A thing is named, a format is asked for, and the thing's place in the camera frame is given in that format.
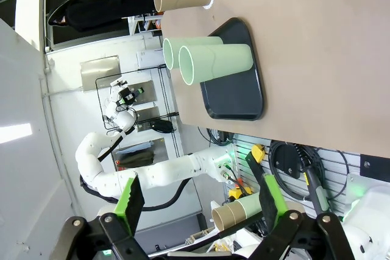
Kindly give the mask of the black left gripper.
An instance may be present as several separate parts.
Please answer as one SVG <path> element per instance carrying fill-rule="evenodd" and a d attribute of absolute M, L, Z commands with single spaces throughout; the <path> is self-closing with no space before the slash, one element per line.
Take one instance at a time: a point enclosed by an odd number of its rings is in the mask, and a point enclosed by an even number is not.
<path fill-rule="evenodd" d="M 118 105 L 132 105 L 137 97 L 137 91 L 126 87 L 119 91 Z"/>

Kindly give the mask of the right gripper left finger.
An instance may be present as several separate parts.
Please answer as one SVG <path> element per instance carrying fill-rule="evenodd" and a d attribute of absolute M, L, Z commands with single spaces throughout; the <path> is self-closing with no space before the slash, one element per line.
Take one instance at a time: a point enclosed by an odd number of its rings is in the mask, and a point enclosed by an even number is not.
<path fill-rule="evenodd" d="M 50 258 L 94 259 L 97 252 L 111 250 L 117 259 L 148 259 L 134 238 L 143 206 L 139 178 L 131 178 L 113 212 L 92 221 L 79 216 L 68 218 Z"/>

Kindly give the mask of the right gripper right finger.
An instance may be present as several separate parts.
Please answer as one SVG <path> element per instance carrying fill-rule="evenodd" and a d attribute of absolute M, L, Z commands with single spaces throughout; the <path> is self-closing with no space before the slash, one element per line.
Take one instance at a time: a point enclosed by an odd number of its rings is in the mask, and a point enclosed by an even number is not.
<path fill-rule="evenodd" d="M 309 259 L 354 259 L 338 217 L 325 212 L 315 218 L 289 209 L 273 175 L 260 179 L 259 201 L 269 234 L 250 259 L 285 259 L 301 249 Z"/>

